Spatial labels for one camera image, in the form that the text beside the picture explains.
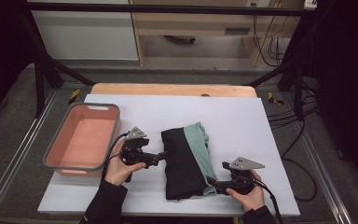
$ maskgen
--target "plastic bin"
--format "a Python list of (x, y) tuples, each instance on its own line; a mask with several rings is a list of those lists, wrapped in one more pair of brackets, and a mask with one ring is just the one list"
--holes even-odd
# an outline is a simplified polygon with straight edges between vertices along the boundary
[(120, 126), (117, 105), (72, 105), (48, 147), (44, 164), (61, 175), (101, 176)]

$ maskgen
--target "sleeve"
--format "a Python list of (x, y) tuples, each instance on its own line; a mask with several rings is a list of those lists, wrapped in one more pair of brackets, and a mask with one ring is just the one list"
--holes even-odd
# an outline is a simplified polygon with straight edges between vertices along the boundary
[(264, 205), (256, 210), (249, 210), (242, 216), (243, 223), (246, 224), (275, 224), (275, 219), (269, 209)]
[(103, 180), (92, 199), (80, 224), (116, 224), (121, 220), (121, 205), (127, 195), (127, 189), (117, 187)]

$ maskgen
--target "grey floor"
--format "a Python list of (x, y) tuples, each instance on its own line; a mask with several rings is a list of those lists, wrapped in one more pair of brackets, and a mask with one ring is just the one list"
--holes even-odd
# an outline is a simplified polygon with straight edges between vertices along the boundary
[[(238, 38), (197, 37), (194, 44), (171, 37), (155, 36), (149, 38), (146, 49), (145, 63), (142, 67), (134, 65), (112, 65), (99, 63), (91, 66), (87, 63), (70, 62), (79, 73), (97, 82), (134, 82), (134, 83), (185, 83), (185, 84), (228, 84), (241, 85), (264, 75), (273, 69), (265, 64), (257, 68), (250, 66), (248, 55)], [(16, 174), (6, 196), (0, 202), (0, 223), (69, 223), (79, 220), (78, 216), (51, 216), (38, 213), (37, 206), (43, 197), (43, 188), (48, 184), (52, 171), (42, 163), (42, 157), (51, 137), (58, 128), (68, 101), (74, 89), (80, 88), (77, 101), (81, 102), (90, 87), (80, 86), (69, 77), (58, 91), (57, 99), (48, 118), (42, 125), (39, 135), (33, 141), (19, 171)], [(284, 105), (272, 104), (268, 101), (268, 92), (272, 92), (277, 100), (284, 95), (291, 98), (289, 92), (277, 92), (278, 77), (256, 88), (258, 97), (263, 100), (268, 115), (276, 115), (288, 111), (289, 102)], [(305, 108), (313, 108), (313, 98)], [(34, 70), (25, 69), (19, 76), (2, 103), (0, 109), (0, 178), (4, 174), (16, 153), (22, 139), (26, 135), (35, 113)], [(278, 149), (283, 153), (298, 135), (295, 123), (282, 128), (273, 129)], [(349, 161), (342, 161), (337, 156), (338, 148), (326, 128), (323, 118), (317, 113), (306, 118), (307, 134), (310, 136), (314, 149), (321, 157), (331, 177), (340, 199), (351, 216), (352, 223), (358, 223), (358, 173)], [(301, 140), (287, 154), (302, 164), (316, 179)], [(295, 165), (284, 161), (283, 165), (289, 176), (292, 190), (298, 198), (309, 198), (313, 192), (310, 178)], [(337, 223), (331, 206), (325, 198), (323, 189), (318, 184), (318, 193), (311, 202), (297, 201), (301, 216), (290, 217), (286, 223)]]

